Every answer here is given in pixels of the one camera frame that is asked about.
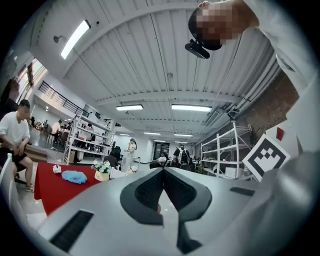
shelf rack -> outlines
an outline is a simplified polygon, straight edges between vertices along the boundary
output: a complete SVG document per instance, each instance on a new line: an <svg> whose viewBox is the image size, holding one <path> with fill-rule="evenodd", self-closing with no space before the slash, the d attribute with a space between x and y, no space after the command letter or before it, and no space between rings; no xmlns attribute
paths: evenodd
<svg viewBox="0 0 320 256"><path fill-rule="evenodd" d="M89 131L89 130L81 127L81 125L88 125L88 123L92 124L93 129L99 128L99 129L103 130L104 135L98 133L97 131ZM76 137L77 132L79 132L79 134L81 132L86 132L86 133L95 135L96 137L102 138L102 144L99 144L95 141L87 141L87 140L80 139L80 138ZM98 158L86 156L83 158L82 161L78 162L78 164L92 165L94 160L97 160L98 162L102 162L104 157L108 156L110 154L111 147L112 147L112 144L114 141L114 136L115 136L115 133L108 126L93 122L92 120L88 119L87 117L85 117L83 115L76 115L73 118L73 122L72 122L72 126L71 126L71 129L69 132L69 136L68 136L68 139L65 143L64 155L63 155L64 163L69 165L71 150L84 152L84 153L90 153L90 154L94 154L94 155L99 156ZM85 142L87 144L91 144L93 147L95 147L95 146L101 147L102 152L89 151L87 149L77 147L74 145L75 141Z"/></svg>
<svg viewBox="0 0 320 256"><path fill-rule="evenodd" d="M246 126L236 126L236 123L233 122L233 128L227 132L225 132L222 135L219 135L219 133L216 134L216 138L210 140L207 143L201 144L201 158L203 159L204 154L212 153L216 154L216 160L201 160L202 162L207 162L207 163L215 163L216 166L216 172L214 174L217 177L222 177L222 178L227 178L220 170L220 165L236 165L236 170L237 172L239 171L240 164L242 162L240 161L240 156L239 156L239 150L242 149L252 149L251 145L248 145L245 140L242 138L243 135L247 134L250 132L249 127ZM226 143L229 141L228 146L220 147L220 144ZM217 148L214 150L207 150L204 151L204 147L210 147L210 146L216 146ZM223 161L221 160L221 154L224 152L230 152L231 154L231 161Z"/></svg>

checkered tag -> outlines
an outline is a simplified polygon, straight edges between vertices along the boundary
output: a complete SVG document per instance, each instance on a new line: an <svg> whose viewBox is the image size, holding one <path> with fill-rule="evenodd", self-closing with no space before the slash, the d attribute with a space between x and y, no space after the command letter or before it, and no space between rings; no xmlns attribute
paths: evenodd
<svg viewBox="0 0 320 256"><path fill-rule="evenodd" d="M290 155L279 144L263 134L242 162L260 182L265 172L280 168L289 159Z"/></svg>

bouquet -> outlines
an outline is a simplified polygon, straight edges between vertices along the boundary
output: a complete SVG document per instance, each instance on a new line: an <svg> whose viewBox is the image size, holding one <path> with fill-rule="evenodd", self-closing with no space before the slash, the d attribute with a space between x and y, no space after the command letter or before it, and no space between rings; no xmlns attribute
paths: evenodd
<svg viewBox="0 0 320 256"><path fill-rule="evenodd" d="M97 160L94 160L93 165L91 165L91 169L95 169L102 174L109 174L111 172L109 161L98 162Z"/></svg>

desk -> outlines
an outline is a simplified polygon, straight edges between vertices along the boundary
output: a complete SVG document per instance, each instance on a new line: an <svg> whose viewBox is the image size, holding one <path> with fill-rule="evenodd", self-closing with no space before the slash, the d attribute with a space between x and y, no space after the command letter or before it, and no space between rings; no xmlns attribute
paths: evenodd
<svg viewBox="0 0 320 256"><path fill-rule="evenodd" d="M50 215L57 208L79 195L91 186L100 183L95 179L96 170L90 166L60 165L61 171L83 172L87 180L83 184L72 183L64 180L61 173L53 172L52 163L39 162L36 169L34 184L34 199L42 199L45 213Z"/></svg>

